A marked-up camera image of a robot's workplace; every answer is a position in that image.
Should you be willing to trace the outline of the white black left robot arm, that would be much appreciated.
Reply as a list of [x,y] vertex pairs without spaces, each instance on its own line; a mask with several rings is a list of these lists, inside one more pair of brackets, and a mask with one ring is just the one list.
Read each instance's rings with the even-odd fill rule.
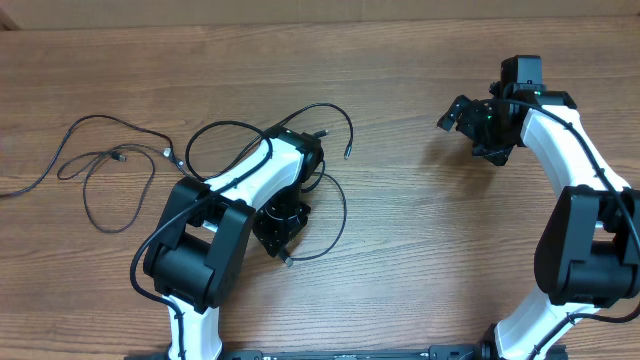
[[261,137],[258,149],[229,172],[181,179],[134,256],[130,280],[142,271],[154,285],[135,290],[169,310],[164,359],[218,358],[219,308],[237,281],[250,236],[269,256],[287,260],[287,244],[307,225],[311,208],[300,196],[324,162],[320,134],[275,126]]

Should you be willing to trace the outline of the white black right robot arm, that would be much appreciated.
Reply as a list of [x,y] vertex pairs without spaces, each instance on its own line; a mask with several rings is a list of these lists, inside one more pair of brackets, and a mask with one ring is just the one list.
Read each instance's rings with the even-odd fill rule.
[[464,134],[472,154],[495,166],[529,148],[556,195],[534,254],[536,285],[474,346],[449,347],[455,359],[565,359],[559,339],[584,319],[624,324],[638,318],[604,310],[639,294],[639,192],[606,163],[565,91],[543,82],[537,55],[501,63],[490,98],[458,96],[438,127]]

